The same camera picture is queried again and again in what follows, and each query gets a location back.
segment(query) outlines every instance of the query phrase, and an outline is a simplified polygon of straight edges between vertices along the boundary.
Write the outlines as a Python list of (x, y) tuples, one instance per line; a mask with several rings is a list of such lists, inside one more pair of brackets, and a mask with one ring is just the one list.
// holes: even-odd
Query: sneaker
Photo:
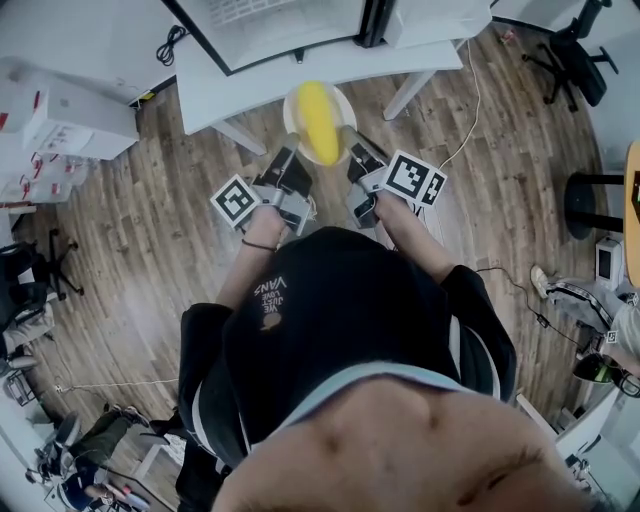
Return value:
[(140, 414), (138, 409), (133, 405), (130, 405), (122, 411), (122, 415), (129, 418), (136, 425), (142, 425), (144, 428), (149, 428), (149, 420)]
[(549, 278), (538, 265), (531, 267), (531, 283), (535, 287), (541, 299), (544, 300), (549, 298), (549, 295), (547, 295)]

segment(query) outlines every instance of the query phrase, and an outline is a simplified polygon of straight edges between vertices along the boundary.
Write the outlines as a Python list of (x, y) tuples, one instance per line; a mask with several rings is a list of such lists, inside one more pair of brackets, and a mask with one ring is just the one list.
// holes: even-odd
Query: black office chair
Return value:
[(20, 283), (18, 276), (38, 260), (33, 244), (20, 242), (0, 249), (0, 333), (18, 318), (21, 322), (39, 314), (47, 301), (47, 283)]
[(579, 39), (584, 39), (589, 35), (602, 8), (609, 8), (611, 5), (611, 0), (587, 0), (580, 12), (580, 17), (574, 18), (568, 27), (551, 36), (549, 40), (551, 49), (546, 44), (539, 44), (538, 48), (544, 50), (549, 57), (549, 63), (530, 55), (522, 56), (522, 60), (525, 62), (531, 61), (555, 77), (551, 96), (544, 97), (544, 102), (547, 105), (555, 102), (558, 92), (562, 88), (569, 100), (569, 110), (577, 112), (578, 104), (570, 86), (570, 83), (573, 83), (580, 89), (587, 103), (595, 107), (607, 92), (607, 84), (596, 63), (608, 62), (615, 73), (619, 74), (617, 66), (602, 46), (600, 47), (602, 55), (592, 57), (578, 42)]
[(41, 256), (36, 261), (33, 267), (33, 274), (36, 281), (47, 281), (51, 284), (54, 291), (58, 295), (58, 300), (65, 300), (67, 294), (62, 291), (60, 281), (65, 283), (71, 290), (78, 295), (84, 295), (84, 288), (82, 286), (74, 285), (67, 275), (62, 271), (62, 263), (69, 254), (70, 251), (77, 251), (79, 246), (77, 242), (69, 242), (67, 247), (61, 254), (57, 254), (55, 239), (60, 234), (57, 229), (49, 231), (49, 260), (47, 261), (44, 256)]

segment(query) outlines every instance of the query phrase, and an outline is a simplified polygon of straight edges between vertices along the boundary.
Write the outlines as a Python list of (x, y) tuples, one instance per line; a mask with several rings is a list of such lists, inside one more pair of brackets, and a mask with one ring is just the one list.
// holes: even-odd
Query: black stool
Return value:
[(564, 191), (564, 218), (571, 236), (584, 240), (593, 228), (622, 233), (624, 222), (617, 217), (596, 214), (593, 185), (622, 185), (623, 174), (572, 174)]

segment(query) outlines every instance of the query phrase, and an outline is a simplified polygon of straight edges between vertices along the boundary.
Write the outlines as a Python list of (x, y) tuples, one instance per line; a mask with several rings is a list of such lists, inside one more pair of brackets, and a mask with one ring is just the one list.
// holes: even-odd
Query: wrist bracelet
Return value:
[(276, 248), (275, 247), (267, 247), (266, 245), (252, 244), (251, 242), (247, 242), (244, 238), (242, 239), (242, 243), (244, 245), (246, 245), (246, 246), (254, 247), (256, 249), (263, 249), (263, 250), (269, 251), (269, 252), (276, 252)]

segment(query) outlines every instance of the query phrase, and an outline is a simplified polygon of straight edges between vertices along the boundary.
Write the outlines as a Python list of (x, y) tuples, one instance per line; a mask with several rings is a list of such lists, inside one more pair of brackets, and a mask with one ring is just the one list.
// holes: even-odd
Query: wooden floor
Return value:
[[(565, 275), (593, 275), (594, 238), (569, 237), (558, 199), (570, 174), (600, 172), (598, 151), (585, 108), (571, 114), (564, 98), (543, 104), (550, 79), (521, 60), (540, 36), (517, 29), (517, 40), (505, 47), (497, 41), (504, 30), (493, 25), (471, 43), (482, 93), (480, 120), (464, 151), (444, 168), (449, 180), (428, 224), (471, 268), (508, 269), (530, 290), (534, 308), (576, 336), (568, 320), (536, 298), (528, 274), (539, 263)], [(461, 55), (466, 63), (466, 47)], [(439, 165), (473, 122), (471, 69), (438, 73), (398, 119), (385, 122), (382, 111), (403, 79), (364, 80), (340, 89), (362, 131), (388, 153), (403, 149)], [(67, 204), (43, 208), (25, 222), (23, 237), (43, 243), (47, 230), (59, 226), (81, 248), (71, 255), (69, 271), (86, 295), (56, 303), (56, 343), (36, 344), (41, 364), (33, 378), (49, 410), (78, 410), (85, 428), (100, 414), (104, 398), (135, 404), (155, 418), (171, 414), (175, 383), (64, 395), (51, 389), (177, 377), (180, 315), (193, 303), (214, 299), (240, 240), (212, 214), (209, 197), (232, 174), (253, 176), (264, 169), (283, 140), (281, 108), (275, 102), (240, 116), (270, 150), (256, 157), (211, 129), (185, 136), (171, 86), (140, 112), (139, 144), (103, 164)], [(345, 169), (318, 171), (314, 180), (319, 219), (350, 225)], [(517, 348), (518, 391), (551, 418), (570, 384), (574, 347), (535, 322), (524, 295), (501, 272), (483, 278)], [(139, 441), (128, 436), (112, 465), (131, 472), (140, 454)], [(154, 470), (149, 485), (175, 504), (177, 472), (167, 467)]]

